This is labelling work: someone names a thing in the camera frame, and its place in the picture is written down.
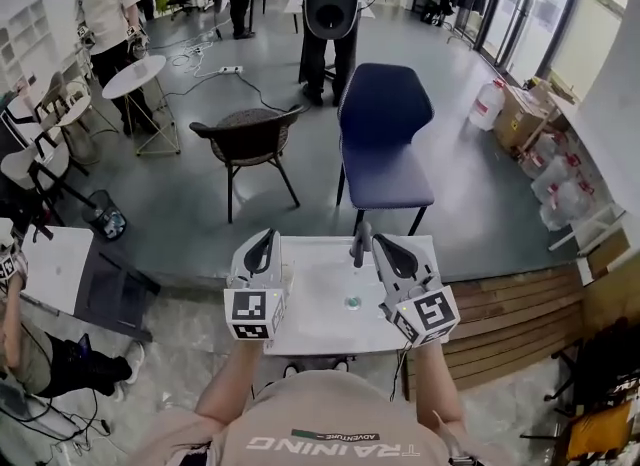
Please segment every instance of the beige t-shirt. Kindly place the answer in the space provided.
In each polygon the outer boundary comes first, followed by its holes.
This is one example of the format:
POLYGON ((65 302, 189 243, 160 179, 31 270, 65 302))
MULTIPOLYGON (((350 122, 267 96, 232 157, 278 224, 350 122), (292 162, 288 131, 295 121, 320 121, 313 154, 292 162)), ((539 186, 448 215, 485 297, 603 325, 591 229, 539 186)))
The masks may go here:
MULTIPOLYGON (((185 450, 211 442, 212 466, 447 466, 444 441, 406 409, 355 375, 304 372, 265 388, 218 434, 208 418, 181 409, 161 413, 129 464, 178 466, 185 450)), ((508 462, 468 438, 460 445, 487 466, 508 462)))
MULTIPOLYGON (((6 306, 0 302, 0 325, 4 322, 6 306)), ((51 382, 50 361, 53 356, 51 350, 51 340, 46 333, 33 325, 28 319, 21 317, 21 322, 31 333, 27 333, 22 328, 20 366, 16 370, 11 370, 13 376, 20 382, 27 393, 38 394, 44 390, 51 382), (34 342, 34 339, 42 346, 42 349, 34 342)), ((5 368, 7 363, 4 350, 4 336, 0 340, 0 368, 5 368)))

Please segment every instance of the white marker cube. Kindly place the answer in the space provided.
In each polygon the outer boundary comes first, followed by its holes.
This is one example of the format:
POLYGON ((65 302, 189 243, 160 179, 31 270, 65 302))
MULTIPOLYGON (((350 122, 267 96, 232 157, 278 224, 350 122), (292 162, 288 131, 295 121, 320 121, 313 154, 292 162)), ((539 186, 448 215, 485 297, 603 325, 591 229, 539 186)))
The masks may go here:
POLYGON ((282 289, 228 288, 224 291, 227 325, 236 340, 273 339, 286 304, 282 289))
POLYGON ((398 303, 391 322, 418 347, 448 335, 460 322, 451 287, 444 286, 398 303))

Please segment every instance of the blue chair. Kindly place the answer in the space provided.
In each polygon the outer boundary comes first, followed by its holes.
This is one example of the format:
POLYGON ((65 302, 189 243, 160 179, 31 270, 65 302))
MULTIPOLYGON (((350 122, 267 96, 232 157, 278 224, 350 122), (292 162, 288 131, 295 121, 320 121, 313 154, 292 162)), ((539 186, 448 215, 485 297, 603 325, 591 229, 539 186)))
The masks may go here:
POLYGON ((433 119, 433 107, 416 72, 405 66, 361 64, 342 98, 342 170, 336 206, 345 176, 358 216, 366 210, 419 208, 413 235, 434 197, 411 144, 413 135, 433 119))

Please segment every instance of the white robot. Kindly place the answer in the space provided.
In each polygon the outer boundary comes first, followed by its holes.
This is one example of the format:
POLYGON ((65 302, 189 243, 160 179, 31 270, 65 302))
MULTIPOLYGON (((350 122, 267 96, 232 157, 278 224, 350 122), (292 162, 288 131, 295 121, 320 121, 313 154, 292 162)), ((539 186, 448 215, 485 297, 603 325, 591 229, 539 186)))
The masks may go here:
MULTIPOLYGON (((412 347, 446 336, 460 322, 451 288, 442 286, 426 252, 401 237, 371 234, 361 223, 351 256, 360 268, 371 251, 378 279, 387 292, 380 309, 412 347)), ((238 340, 267 340, 285 317, 280 234, 266 230, 245 242, 233 255, 231 287, 224 292, 227 325, 238 340)))

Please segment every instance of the forearm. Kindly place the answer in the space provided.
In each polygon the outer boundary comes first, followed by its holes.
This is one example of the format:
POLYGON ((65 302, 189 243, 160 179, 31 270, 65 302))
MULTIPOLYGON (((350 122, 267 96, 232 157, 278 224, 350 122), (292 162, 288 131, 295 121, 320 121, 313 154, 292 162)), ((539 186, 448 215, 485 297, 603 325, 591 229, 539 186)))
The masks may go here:
POLYGON ((196 413, 229 425, 244 410, 253 376, 262 355, 261 341, 237 341, 227 362, 209 383, 196 405, 196 413))
POLYGON ((434 341, 415 350, 416 409, 418 422, 435 430, 438 413, 444 423, 463 425, 458 390, 444 360, 442 345, 434 341))
POLYGON ((140 23, 138 18, 138 6, 133 4, 132 6, 128 7, 125 11, 125 15, 127 21, 129 22, 129 27, 138 27, 140 23))
POLYGON ((20 366, 21 359, 20 290, 22 290, 22 282, 14 281, 12 278, 9 282, 7 311, 2 324, 7 366, 12 369, 20 366))

